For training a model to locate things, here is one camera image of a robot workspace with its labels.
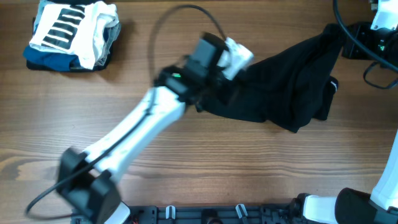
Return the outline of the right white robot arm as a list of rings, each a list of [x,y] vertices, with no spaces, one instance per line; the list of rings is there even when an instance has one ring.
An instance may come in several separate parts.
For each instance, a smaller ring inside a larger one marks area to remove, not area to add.
[[[305,173],[292,181],[291,191],[308,194],[301,213],[310,215],[296,223],[327,222],[339,194],[355,223],[363,222],[360,215],[368,207],[380,208],[371,193],[397,149],[397,91],[365,85],[359,75],[367,65],[339,58],[332,75],[340,84],[330,117],[294,135],[295,158]]]

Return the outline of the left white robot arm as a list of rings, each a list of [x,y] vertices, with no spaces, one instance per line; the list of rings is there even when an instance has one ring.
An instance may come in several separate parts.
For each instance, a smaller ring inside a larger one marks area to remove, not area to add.
[[[140,103],[105,137],[81,153],[69,148],[62,154],[57,193],[90,223],[125,222],[130,211],[117,184],[130,163],[202,94],[226,93],[252,58],[229,37],[203,34],[184,64],[163,68]]]

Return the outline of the black branded t-shirt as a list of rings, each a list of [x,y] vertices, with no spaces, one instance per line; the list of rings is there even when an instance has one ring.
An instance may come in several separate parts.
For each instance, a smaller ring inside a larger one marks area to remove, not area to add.
[[[249,66],[236,77],[238,92],[229,105],[207,95],[196,109],[229,119],[271,121],[293,133],[313,118],[325,121],[339,87],[331,71],[344,43],[339,25],[328,24],[321,34]]]

